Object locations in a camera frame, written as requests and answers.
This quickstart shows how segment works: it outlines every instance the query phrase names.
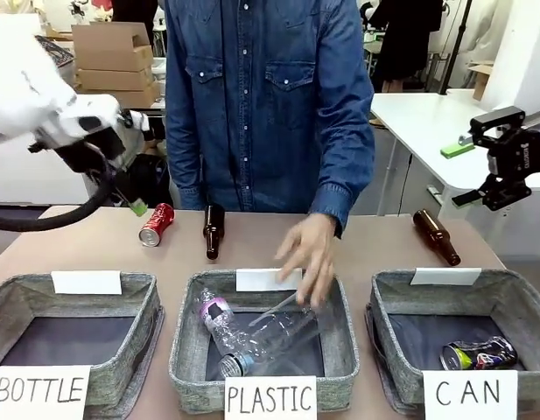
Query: green block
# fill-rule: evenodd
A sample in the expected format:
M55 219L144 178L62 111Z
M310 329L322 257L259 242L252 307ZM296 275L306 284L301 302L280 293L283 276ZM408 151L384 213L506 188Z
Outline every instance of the green block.
M466 153L467 151L472 151L474 148L475 146L473 145L473 143L468 143L464 146L458 143L455 143L441 149L441 155L443 155L447 159L455 158L458 155L461 155L462 153Z
M130 208L133 210L133 213L137 214L139 217L147 212L147 205L141 199L137 199L133 203L130 203Z

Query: aluminum can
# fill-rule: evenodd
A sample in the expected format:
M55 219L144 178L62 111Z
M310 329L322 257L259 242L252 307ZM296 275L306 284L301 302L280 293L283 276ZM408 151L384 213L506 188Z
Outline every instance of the aluminum can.
M444 370L492 370L513 367L518 354L506 339L495 336L482 343L449 343L440 359Z
M146 247L156 247L161 242L163 232L173 220L174 209L168 204L159 204L139 231L139 241Z

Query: brown glass bottle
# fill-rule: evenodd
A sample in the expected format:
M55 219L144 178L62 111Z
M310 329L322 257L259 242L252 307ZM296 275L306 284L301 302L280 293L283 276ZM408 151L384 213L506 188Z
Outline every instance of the brown glass bottle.
M436 217L427 210L419 210L413 215L413 223L425 243L449 265L460 264L460 257L451 244L451 235Z
M225 209L220 205L210 204L206 207L203 235L206 238L207 258L216 260L219 257L219 244L225 235Z

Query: stacked cardboard boxes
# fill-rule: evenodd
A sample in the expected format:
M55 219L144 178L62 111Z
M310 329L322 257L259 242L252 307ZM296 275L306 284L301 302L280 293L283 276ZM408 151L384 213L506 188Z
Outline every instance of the stacked cardboard boxes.
M144 24L73 26L79 91L113 95L123 108L150 107L160 96Z

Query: storage basket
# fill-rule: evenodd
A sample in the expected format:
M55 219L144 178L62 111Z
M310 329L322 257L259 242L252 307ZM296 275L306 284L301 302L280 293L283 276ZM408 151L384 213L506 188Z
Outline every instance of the storage basket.
M376 334L402 403L424 401L422 370L431 370L431 357L416 357L420 347L422 353L433 351L440 355L444 344L482 340L470 339L467 334L483 331L487 334L484 340L489 334L502 334L518 352L520 361L513 368L519 371L519 410L540 410L540 294L521 276L501 269L485 269L474 284L458 286L412 285L414 275L415 270L381 272L373 277L371 292ZM405 332L399 327L401 316L414 318L406 324ZM423 319L416 321L415 317L420 316ZM466 322L464 328L445 327L454 324L455 319L457 323L458 319ZM486 322L493 325L482 326ZM407 325L416 329L408 331ZM411 341L412 335L415 342L405 342ZM430 366L420 369L417 365L422 363Z
M234 270L202 272L188 281L172 343L169 375L179 392L182 410L189 414L224 409L224 381L206 381L210 334L195 310L195 299L204 287L225 298L236 314L265 312L291 295L290 290L237 292ZM319 338L324 372L323 377L317 377L319 411L347 409L359 373L351 316L345 292L337 280L333 281L329 299L335 323Z
M134 373L144 369L162 308L154 276L122 273L120 278L122 295L56 294L49 274L5 281L0 285L0 366L91 365L87 406L100 411L123 398L135 399L124 392L130 381L134 387L143 382Z

